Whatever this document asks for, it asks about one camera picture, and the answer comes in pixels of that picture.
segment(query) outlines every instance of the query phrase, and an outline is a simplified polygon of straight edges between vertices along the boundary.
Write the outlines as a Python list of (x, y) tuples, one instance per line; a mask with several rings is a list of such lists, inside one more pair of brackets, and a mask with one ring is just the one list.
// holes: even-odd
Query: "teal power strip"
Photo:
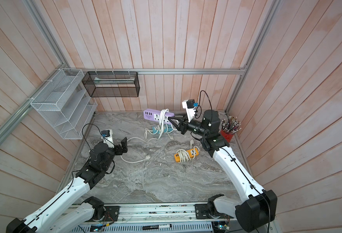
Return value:
[[(166, 125), (164, 125), (163, 128), (164, 128), (164, 130), (163, 130), (164, 133), (172, 131), (171, 126), (168, 126), (168, 130), (167, 130), (167, 126)], [(159, 131), (158, 132), (157, 131), (158, 131), (158, 126), (153, 126), (153, 133), (159, 133)]]

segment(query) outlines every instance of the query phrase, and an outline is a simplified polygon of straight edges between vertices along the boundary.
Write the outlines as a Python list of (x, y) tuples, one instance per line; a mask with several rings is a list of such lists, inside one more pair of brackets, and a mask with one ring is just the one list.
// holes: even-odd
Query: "black mesh basket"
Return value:
[(139, 96), (137, 72), (89, 71), (82, 82), (91, 97)]

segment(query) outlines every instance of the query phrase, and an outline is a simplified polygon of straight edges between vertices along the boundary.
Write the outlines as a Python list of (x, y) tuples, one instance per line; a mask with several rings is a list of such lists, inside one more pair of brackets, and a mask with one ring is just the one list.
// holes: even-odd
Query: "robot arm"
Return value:
[(202, 136), (202, 147), (227, 173), (241, 199), (230, 199), (222, 194), (209, 198), (209, 212), (212, 216), (227, 214), (235, 217), (242, 228), (251, 232), (273, 221), (276, 213), (277, 196), (272, 190), (266, 191), (258, 184), (234, 155), (229, 143), (219, 133), (220, 119), (217, 111), (206, 110), (202, 121), (196, 121), (194, 100), (183, 101), (187, 114), (169, 117), (170, 122), (182, 134), (190, 131)]
[(6, 229), (6, 233), (45, 233), (45, 232), (69, 232), (80, 223), (91, 218), (100, 220), (104, 217), (103, 202), (95, 197), (90, 197), (63, 218), (57, 219), (78, 198), (92, 189), (107, 173), (113, 158), (127, 152), (127, 138), (121, 145), (109, 147), (104, 142), (99, 142), (90, 150), (90, 158), (86, 164), (76, 173), (72, 181), (45, 205), (34, 213), (25, 217), (22, 221), (15, 218)]

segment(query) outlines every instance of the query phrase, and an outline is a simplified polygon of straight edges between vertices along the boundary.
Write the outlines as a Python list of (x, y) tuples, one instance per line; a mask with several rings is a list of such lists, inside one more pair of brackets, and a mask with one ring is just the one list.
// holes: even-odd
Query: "orange power strip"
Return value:
[[(194, 158), (194, 155), (193, 155), (194, 153), (192, 152), (192, 150), (196, 150), (196, 156), (199, 155), (199, 152), (198, 152), (197, 148), (187, 150), (187, 152), (188, 152), (190, 158)], [(175, 161), (176, 161), (177, 163), (179, 163), (179, 162), (180, 162), (180, 156), (179, 156), (179, 154), (175, 154), (174, 157), (175, 157)]]

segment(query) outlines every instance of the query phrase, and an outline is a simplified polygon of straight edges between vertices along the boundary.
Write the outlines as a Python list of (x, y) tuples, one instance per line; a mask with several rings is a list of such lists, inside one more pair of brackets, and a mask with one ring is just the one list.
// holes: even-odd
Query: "purple power strip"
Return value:
[[(152, 120), (154, 122), (159, 123), (159, 116), (161, 112), (158, 110), (154, 109), (146, 109), (144, 110), (144, 119), (146, 120)], [(171, 124), (170, 121), (168, 120), (169, 117), (173, 117), (175, 114), (173, 113), (166, 113), (165, 114), (165, 123), (166, 124)]]

